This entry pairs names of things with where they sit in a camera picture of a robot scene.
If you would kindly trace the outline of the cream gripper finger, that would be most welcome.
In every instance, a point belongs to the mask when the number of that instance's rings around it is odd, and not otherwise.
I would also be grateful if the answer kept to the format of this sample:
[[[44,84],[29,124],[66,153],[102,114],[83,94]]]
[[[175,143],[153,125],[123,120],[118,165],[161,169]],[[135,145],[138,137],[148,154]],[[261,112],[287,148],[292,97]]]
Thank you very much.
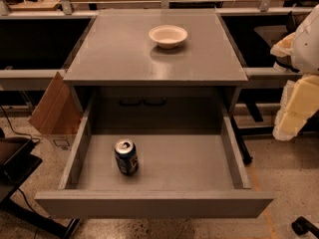
[[[286,57],[292,54],[292,43],[295,33],[291,33],[277,42],[270,50],[270,54],[276,57]]]
[[[288,81],[275,118],[273,136],[277,140],[292,139],[318,111],[319,76],[306,75],[297,82]]]

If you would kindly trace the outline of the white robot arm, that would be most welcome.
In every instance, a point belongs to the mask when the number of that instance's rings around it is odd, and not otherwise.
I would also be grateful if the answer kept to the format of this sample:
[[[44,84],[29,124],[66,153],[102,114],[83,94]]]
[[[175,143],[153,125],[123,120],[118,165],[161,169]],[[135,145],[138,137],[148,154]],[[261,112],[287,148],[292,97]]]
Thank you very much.
[[[319,5],[270,53],[289,56],[292,67],[302,74],[297,82],[286,83],[272,133],[277,140],[290,140],[319,111]]]

